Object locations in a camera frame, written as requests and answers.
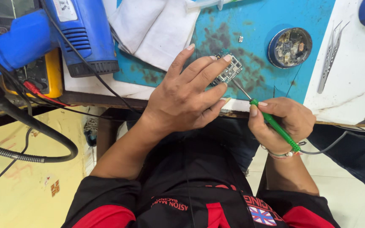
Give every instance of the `white table surface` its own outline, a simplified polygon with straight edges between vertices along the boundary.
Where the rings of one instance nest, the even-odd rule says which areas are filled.
[[[304,105],[312,110],[318,121],[357,124],[365,119],[365,27],[358,19],[362,0],[336,0],[332,16],[323,38],[313,69]],[[343,20],[344,29],[339,52],[333,63],[322,94],[317,87],[323,60],[332,30]],[[64,66],[64,84],[67,91],[113,96],[95,77],[71,78]],[[120,96],[148,100],[154,87],[115,81],[112,74],[102,75],[105,82]],[[249,111],[249,102],[232,99],[223,109]]]

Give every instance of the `bracelet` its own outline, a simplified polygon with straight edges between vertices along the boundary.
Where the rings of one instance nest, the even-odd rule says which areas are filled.
[[[292,156],[294,156],[294,155],[302,155],[302,153],[301,153],[301,152],[299,152],[299,151],[297,151],[297,152],[290,151],[290,152],[288,152],[288,153],[286,153],[286,154],[283,154],[283,155],[277,155],[277,154],[275,154],[275,153],[272,153],[270,150],[268,150],[268,149],[267,149],[266,147],[264,147],[263,145],[261,145],[261,148],[265,149],[265,150],[268,152],[268,154],[269,154],[272,158],[274,158],[274,159],[284,160],[284,159],[287,159],[287,158],[292,157]]]

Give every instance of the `blue silicone mat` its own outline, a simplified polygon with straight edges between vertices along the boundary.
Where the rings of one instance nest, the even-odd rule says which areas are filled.
[[[225,4],[222,11],[216,6],[205,8],[191,40],[196,50],[186,65],[229,49],[243,64],[243,71],[235,79],[251,97],[263,101],[286,96],[303,103],[334,3],[335,0],[243,0]],[[292,27],[304,28],[311,34],[311,55],[297,67],[276,68],[267,59],[267,46],[279,31]],[[238,42],[239,36],[244,37],[242,43]],[[117,45],[116,52],[120,71],[114,74],[115,80],[155,87],[164,78],[163,70],[120,51]],[[247,99],[233,83],[228,85],[224,97],[227,96]]]

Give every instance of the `white towel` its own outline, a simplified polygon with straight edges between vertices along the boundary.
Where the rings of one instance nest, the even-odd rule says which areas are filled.
[[[190,45],[200,9],[186,12],[189,2],[192,1],[123,0],[114,13],[107,15],[118,47],[167,71],[178,53]]]

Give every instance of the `green soldering iron handle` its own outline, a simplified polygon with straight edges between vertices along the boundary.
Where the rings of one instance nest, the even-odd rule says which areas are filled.
[[[252,99],[250,101],[250,104],[251,105],[256,105],[258,106],[258,100],[257,99]],[[271,126],[276,130],[276,132],[278,132],[278,134],[280,134],[284,139],[285,141],[292,146],[293,148],[293,151],[294,152],[297,152],[297,151],[300,151],[301,148],[298,146],[298,144],[296,142],[294,142],[294,140],[291,138],[291,136],[284,130],[284,128],[282,128],[278,123],[277,121],[275,121],[275,119],[268,113],[264,113],[264,112],[261,112],[264,116],[264,119],[269,123],[271,124]]]

